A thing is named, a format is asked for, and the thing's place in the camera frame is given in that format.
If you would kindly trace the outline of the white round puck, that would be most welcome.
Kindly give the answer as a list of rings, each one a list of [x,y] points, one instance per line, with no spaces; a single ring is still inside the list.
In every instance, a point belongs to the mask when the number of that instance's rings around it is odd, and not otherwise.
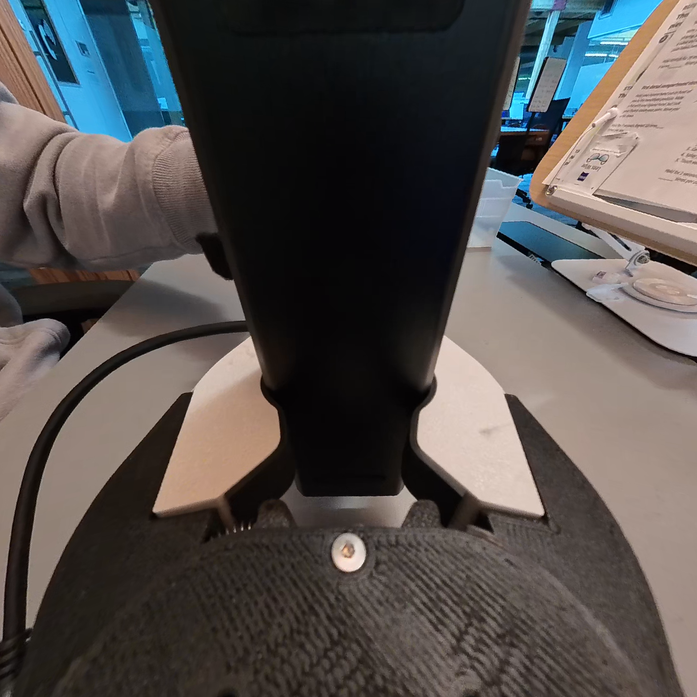
[[[696,314],[696,290],[683,284],[642,277],[624,284],[622,290],[632,298],[658,309]]]

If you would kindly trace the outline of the white printed paper sheets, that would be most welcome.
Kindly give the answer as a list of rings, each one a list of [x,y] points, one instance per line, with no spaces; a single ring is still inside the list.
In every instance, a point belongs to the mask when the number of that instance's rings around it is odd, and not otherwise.
[[[595,196],[696,222],[696,2],[680,1],[623,83],[614,132],[632,152]]]

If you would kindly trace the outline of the person's grey sweatshirt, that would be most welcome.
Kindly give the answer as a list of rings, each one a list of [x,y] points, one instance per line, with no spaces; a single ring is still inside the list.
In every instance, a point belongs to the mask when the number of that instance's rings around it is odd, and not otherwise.
[[[57,364],[70,333],[59,321],[26,322],[18,302],[1,287],[1,419]]]

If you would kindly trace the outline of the person's left forearm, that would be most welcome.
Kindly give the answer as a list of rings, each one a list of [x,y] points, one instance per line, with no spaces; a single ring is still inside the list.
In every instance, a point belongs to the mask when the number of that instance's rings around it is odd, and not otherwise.
[[[82,133],[1,85],[1,262],[129,270],[187,254],[218,232],[189,130],[129,142]]]

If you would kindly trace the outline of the wooden document stand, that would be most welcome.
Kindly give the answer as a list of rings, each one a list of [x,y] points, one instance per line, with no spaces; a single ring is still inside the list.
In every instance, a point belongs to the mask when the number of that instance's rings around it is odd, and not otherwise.
[[[653,249],[696,265],[696,223],[668,220],[659,211],[637,210],[626,202],[612,201],[553,186],[558,171],[576,150],[583,150],[598,135],[614,132],[619,116],[623,83],[647,45],[656,36],[679,1],[663,1],[635,32],[628,46],[608,69],[551,150],[537,166],[530,184],[534,202],[573,217],[588,225],[607,244],[614,237],[631,240],[644,249]],[[659,278],[696,290],[696,278],[675,268],[651,261],[646,251],[632,252],[629,258],[608,261],[559,260],[553,269],[583,290],[591,299],[612,311],[627,324],[663,348],[696,358],[696,314],[658,309],[638,301],[622,288],[636,278]]]

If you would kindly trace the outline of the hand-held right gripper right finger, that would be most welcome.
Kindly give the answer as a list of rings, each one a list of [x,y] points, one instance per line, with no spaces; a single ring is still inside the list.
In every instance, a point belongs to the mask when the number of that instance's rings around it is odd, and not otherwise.
[[[436,504],[445,527],[465,528],[490,514],[545,517],[507,395],[447,337],[413,417],[402,481],[414,498]]]

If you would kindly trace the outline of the white dotted board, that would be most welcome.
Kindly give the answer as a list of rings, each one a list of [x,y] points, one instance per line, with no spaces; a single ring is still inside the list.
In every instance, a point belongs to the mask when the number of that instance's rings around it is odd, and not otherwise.
[[[545,57],[530,96],[530,101],[526,106],[527,112],[541,114],[548,111],[561,82],[566,65],[567,60],[565,58]]]

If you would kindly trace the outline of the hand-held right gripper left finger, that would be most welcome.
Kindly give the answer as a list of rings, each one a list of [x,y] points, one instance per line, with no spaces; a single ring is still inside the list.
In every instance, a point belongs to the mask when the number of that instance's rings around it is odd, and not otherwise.
[[[295,476],[284,431],[247,338],[194,388],[152,513],[215,510],[226,526],[252,525],[261,505],[281,498]]]

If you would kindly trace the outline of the small white wipe packet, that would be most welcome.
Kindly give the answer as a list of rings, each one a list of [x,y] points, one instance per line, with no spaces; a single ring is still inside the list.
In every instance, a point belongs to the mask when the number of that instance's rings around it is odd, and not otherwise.
[[[564,191],[592,196],[638,146],[636,132],[598,135],[581,151],[576,150],[564,162],[553,186]]]

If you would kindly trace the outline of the clear plastic bin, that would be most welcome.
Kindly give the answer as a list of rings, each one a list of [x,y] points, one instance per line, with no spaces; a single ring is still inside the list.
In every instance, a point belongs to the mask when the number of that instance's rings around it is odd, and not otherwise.
[[[490,248],[509,211],[522,178],[487,168],[467,248]]]

